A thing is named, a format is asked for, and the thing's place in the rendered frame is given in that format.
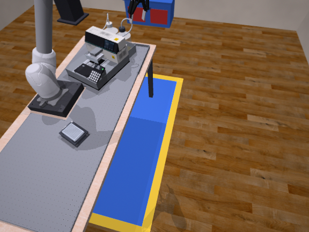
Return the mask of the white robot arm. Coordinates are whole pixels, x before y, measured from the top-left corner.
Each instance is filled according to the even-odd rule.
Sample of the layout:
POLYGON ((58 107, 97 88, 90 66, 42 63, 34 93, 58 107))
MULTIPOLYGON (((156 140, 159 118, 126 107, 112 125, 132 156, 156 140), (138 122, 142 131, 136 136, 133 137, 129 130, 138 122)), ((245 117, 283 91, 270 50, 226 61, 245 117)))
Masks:
POLYGON ((60 88, 56 79, 56 53, 52 50, 53 0, 34 0, 36 48, 32 64, 25 71, 26 79, 40 96, 40 107, 55 107, 69 92, 60 88), (45 66, 46 67, 45 67, 45 66), (48 68, 48 69, 47 69, 48 68))

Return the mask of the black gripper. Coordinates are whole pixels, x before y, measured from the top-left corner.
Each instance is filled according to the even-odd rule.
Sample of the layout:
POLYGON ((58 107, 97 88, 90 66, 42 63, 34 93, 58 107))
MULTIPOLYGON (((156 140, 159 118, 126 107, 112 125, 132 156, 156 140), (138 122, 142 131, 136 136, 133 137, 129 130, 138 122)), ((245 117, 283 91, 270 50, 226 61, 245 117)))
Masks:
POLYGON ((143 6, 143 13, 142 13, 142 19, 145 21, 145 15, 147 10, 149 10, 149 0, 130 0, 128 13, 130 14, 130 23, 133 24, 133 17, 134 12, 138 6, 139 3, 142 3, 143 6))

